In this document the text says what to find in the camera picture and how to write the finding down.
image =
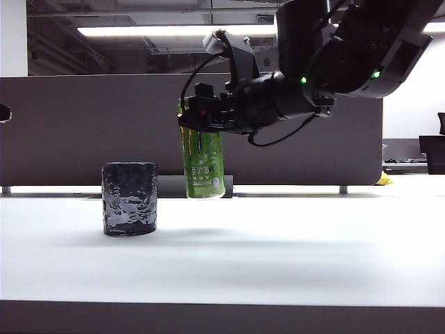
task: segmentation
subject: gray partition wall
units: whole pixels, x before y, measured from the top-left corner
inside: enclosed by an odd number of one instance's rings
[[[0,184],[98,185],[107,161],[155,161],[183,173],[177,101],[187,74],[1,78]],[[227,74],[197,81],[222,91]],[[265,129],[279,138],[302,119]],[[224,135],[226,174],[235,184],[373,184],[381,173],[382,102],[342,97],[334,115],[289,140],[256,148]]]

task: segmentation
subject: dark tumbler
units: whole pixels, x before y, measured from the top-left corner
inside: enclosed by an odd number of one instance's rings
[[[156,229],[157,165],[112,162],[102,167],[104,233],[114,237]]]

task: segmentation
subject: ceiling light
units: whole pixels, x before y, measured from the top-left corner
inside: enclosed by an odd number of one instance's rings
[[[207,25],[207,26],[105,26],[92,28],[78,28],[87,37],[179,37],[179,36],[205,36],[212,31],[224,29],[232,35],[273,37],[277,28],[273,24],[242,24],[242,25]]]
[[[425,33],[445,33],[445,22],[428,23],[423,30]]]

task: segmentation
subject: office chair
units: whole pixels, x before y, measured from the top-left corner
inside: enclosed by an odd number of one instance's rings
[[[437,115],[440,119],[440,134],[445,135],[445,113],[438,113]]]
[[[421,152],[426,153],[428,173],[445,174],[445,136],[420,136]]]

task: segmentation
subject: green can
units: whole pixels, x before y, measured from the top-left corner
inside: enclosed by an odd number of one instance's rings
[[[221,198],[225,194],[220,133],[179,126],[188,198]]]

